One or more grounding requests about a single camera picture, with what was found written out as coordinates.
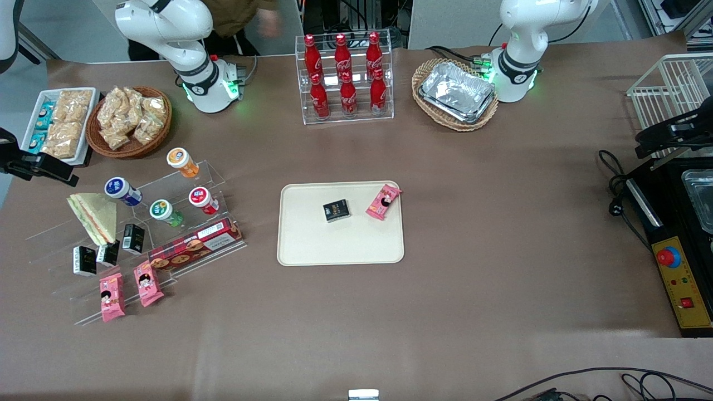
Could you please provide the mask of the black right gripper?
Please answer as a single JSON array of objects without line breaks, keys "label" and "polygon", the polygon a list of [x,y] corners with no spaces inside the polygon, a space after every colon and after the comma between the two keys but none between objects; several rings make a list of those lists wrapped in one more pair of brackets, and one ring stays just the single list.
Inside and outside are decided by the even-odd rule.
[{"label": "black right gripper", "polygon": [[1,128],[1,171],[3,174],[22,175],[23,180],[33,177],[49,178],[76,187],[79,177],[74,168],[46,153],[38,155],[21,150],[16,137]]}]

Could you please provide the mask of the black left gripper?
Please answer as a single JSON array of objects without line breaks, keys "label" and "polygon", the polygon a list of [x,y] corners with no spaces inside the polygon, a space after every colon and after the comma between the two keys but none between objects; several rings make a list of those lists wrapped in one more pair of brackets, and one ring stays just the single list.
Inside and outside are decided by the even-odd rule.
[{"label": "black left gripper", "polygon": [[652,125],[635,136],[639,159],[665,158],[681,146],[711,146],[712,112],[697,109],[671,119],[667,125]]}]

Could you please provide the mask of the person's bare hand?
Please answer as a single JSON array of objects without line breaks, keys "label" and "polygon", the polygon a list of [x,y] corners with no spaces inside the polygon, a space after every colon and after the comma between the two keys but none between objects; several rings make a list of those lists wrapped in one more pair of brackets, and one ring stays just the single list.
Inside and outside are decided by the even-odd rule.
[{"label": "person's bare hand", "polygon": [[258,28],[260,35],[265,38],[277,38],[281,33],[282,20],[280,13],[274,9],[258,8]]}]

